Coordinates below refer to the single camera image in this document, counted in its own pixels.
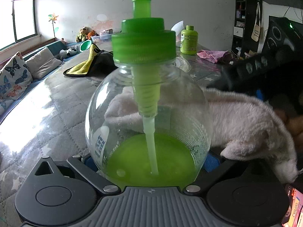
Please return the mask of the right hand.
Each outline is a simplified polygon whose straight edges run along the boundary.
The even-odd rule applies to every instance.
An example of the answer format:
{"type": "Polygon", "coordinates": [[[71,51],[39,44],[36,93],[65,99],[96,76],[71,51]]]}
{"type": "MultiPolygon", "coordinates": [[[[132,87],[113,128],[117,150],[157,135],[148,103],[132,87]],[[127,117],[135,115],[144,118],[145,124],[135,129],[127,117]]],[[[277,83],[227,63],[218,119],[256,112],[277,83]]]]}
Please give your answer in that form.
{"type": "Polygon", "coordinates": [[[276,115],[284,122],[287,130],[292,135],[297,152],[302,153],[302,131],[303,120],[302,115],[298,117],[289,117],[287,113],[282,109],[274,109],[276,115]]]}

